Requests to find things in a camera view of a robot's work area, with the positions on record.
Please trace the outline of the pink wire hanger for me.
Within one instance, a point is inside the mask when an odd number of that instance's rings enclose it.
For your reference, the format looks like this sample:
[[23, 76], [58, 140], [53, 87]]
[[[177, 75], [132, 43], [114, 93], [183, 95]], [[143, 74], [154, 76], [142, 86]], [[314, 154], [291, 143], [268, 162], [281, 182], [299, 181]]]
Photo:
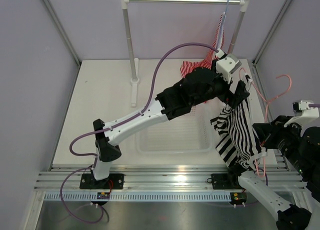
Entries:
[[[265, 111], [264, 111], [264, 122], [267, 122], [267, 118], [268, 118], [268, 111], [269, 111], [269, 106], [272, 102], [274, 102], [275, 100], [277, 100], [278, 98], [282, 97], [283, 95], [285, 95], [287, 92], [290, 91], [291, 87], [292, 87], [292, 78], [288, 75], [288, 74], [282, 74], [276, 77], [276, 79], [280, 79], [280, 78], [287, 78], [289, 81], [288, 87], [286, 88], [286, 90], [278, 95], [276, 95], [273, 98], [267, 99], [262, 93], [261, 91], [258, 89], [257, 85], [254, 83], [254, 81], [251, 79], [251, 77], [249, 76], [249, 74], [247, 73], [247, 71], [245, 70], [245, 68], [241, 67], [239, 72], [238, 72], [238, 76], [240, 79], [242, 78], [246, 78], [247, 76], [249, 77], [249, 80], [247, 80], [249, 88], [253, 87], [256, 91], [256, 93], [260, 96], [260, 98], [262, 99], [262, 101], [264, 103], [266, 103], [266, 107], [265, 107]], [[259, 165], [257, 160], [254, 160], [254, 166], [256, 168], [257, 171], [257, 175], [259, 177], [267, 177], [267, 170], [266, 170], [266, 160], [264, 157], [262, 157], [262, 163], [263, 163], [263, 168], [262, 168], [262, 175], [260, 175], [260, 170], [259, 170]]]

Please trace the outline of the black white striped tank top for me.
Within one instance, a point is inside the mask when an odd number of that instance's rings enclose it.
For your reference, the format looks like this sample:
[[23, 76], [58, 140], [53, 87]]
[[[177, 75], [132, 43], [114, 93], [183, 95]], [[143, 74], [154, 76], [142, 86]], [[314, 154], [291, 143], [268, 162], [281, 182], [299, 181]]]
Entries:
[[220, 136], [215, 149], [227, 167], [239, 164], [244, 169], [256, 169], [266, 164], [265, 157], [268, 151], [261, 146], [257, 132], [253, 128], [249, 97], [236, 108], [225, 105], [210, 123]]

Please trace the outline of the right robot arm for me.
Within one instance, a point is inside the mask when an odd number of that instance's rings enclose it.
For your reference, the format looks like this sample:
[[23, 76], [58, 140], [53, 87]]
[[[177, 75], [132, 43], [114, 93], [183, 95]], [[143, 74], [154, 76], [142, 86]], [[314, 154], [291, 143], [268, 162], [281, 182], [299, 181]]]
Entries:
[[[228, 170], [227, 183], [251, 193], [272, 215], [279, 230], [318, 230], [320, 228], [320, 129], [303, 129], [314, 116], [278, 116], [270, 123], [255, 123], [261, 146], [278, 150], [296, 172], [273, 171], [270, 183], [258, 177], [258, 170], [240, 166]], [[307, 189], [315, 204], [312, 210], [292, 203], [277, 191]]]

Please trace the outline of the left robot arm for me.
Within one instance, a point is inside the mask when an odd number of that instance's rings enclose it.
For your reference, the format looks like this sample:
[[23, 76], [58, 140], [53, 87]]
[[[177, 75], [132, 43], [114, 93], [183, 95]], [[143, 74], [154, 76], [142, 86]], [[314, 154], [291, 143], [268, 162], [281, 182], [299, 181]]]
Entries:
[[101, 119], [93, 122], [97, 159], [89, 173], [83, 173], [79, 187], [84, 190], [121, 189], [120, 173], [111, 174], [111, 163], [121, 157], [119, 144], [150, 126], [173, 120], [191, 112], [192, 107], [218, 98], [236, 108], [250, 93], [243, 81], [234, 92], [231, 83], [215, 69], [197, 67], [173, 86], [157, 94], [143, 109], [110, 126]]

